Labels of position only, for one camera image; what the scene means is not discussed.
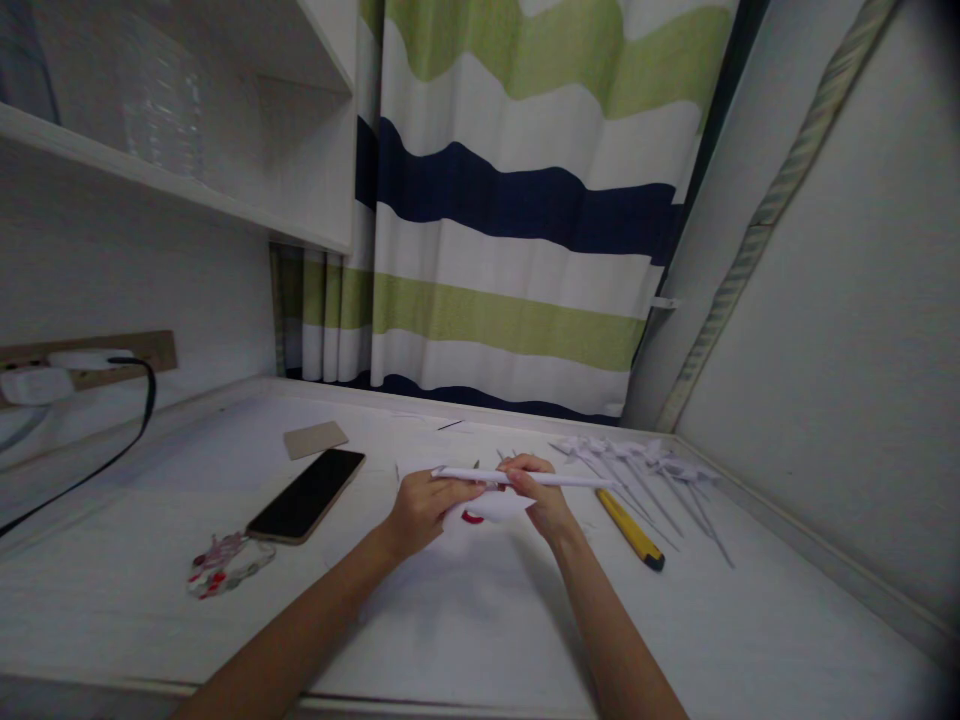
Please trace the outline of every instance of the navy blue stripe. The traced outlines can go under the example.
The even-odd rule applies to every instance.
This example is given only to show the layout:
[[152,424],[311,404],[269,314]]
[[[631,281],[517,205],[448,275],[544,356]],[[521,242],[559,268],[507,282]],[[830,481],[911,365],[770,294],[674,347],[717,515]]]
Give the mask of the navy blue stripe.
[[[287,377],[299,380],[300,368],[288,369]],[[413,380],[405,378],[402,375],[387,375],[387,377],[384,378],[383,385],[380,387],[371,387],[369,370],[360,373],[356,379],[350,382],[327,384],[359,388],[361,390],[374,390],[391,395],[406,395],[407,397],[423,398],[424,400],[439,400],[441,402],[452,402],[459,405],[473,405],[474,407],[492,408],[493,410],[509,410],[510,412],[560,418],[561,420],[576,420],[578,422],[594,423],[595,425],[610,425],[616,427],[620,422],[620,418],[610,417],[609,415],[582,415],[562,405],[555,405],[554,403],[539,402],[536,400],[517,403],[507,402],[506,400],[501,400],[493,395],[487,395],[484,392],[469,387],[446,387],[437,388],[436,390],[422,390]]]
[[666,183],[587,190],[562,168],[498,172],[456,142],[433,155],[411,155],[383,117],[377,188],[377,200],[411,222],[449,218],[485,235],[544,238],[574,252],[650,255],[656,265],[674,241],[682,209]]
[[377,136],[363,118],[357,116],[357,173],[354,180],[354,197],[376,212],[377,210],[377,163],[379,149]]

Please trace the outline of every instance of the striped curtain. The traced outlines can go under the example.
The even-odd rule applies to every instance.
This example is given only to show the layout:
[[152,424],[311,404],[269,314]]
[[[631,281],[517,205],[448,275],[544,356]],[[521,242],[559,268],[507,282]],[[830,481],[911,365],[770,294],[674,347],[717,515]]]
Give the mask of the striped curtain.
[[275,248],[286,366],[615,422],[735,4],[361,3],[357,250]]

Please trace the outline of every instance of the hand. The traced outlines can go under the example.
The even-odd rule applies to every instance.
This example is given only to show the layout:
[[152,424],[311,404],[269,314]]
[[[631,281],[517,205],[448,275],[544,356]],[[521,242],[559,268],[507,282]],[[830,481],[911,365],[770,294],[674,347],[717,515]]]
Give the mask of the hand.
[[541,485],[528,472],[556,472],[553,465],[536,455],[518,455],[507,458],[497,470],[506,472],[517,495],[536,500],[536,504],[527,508],[527,515],[543,539],[553,545],[559,540],[576,536],[580,525],[567,507],[563,491],[558,486]]
[[380,525],[387,550],[401,562],[420,552],[443,532],[447,510],[480,497],[485,488],[485,483],[435,478],[430,470],[410,473],[400,483],[393,510]]

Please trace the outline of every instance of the shelf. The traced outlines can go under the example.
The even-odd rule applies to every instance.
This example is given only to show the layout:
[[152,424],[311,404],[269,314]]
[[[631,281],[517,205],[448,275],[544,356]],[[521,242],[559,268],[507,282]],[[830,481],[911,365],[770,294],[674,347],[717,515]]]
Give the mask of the shelf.
[[109,178],[133,188],[147,188],[194,206],[207,221],[227,225],[253,225],[286,237],[284,242],[337,253],[349,253],[349,238],[334,240],[107,147],[62,127],[0,103],[0,159],[5,171],[41,172],[66,179],[84,189],[118,189]]
[[350,253],[355,0],[31,6],[59,123],[0,104],[5,169]]
[[[341,9],[343,0],[323,3],[317,7],[298,0],[176,0],[174,4],[223,37],[257,75],[350,93],[352,79],[327,39],[342,31],[334,11]],[[330,16],[330,21],[320,22]],[[329,27],[334,21],[337,27]]]

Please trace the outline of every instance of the cardboard piece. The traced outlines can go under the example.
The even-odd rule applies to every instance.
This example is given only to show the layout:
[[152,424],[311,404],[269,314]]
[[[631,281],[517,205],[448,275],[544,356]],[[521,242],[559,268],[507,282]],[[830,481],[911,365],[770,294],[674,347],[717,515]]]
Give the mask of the cardboard piece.
[[345,442],[348,442],[347,436],[335,422],[311,425],[283,434],[283,444],[287,446],[291,460],[314,455]]

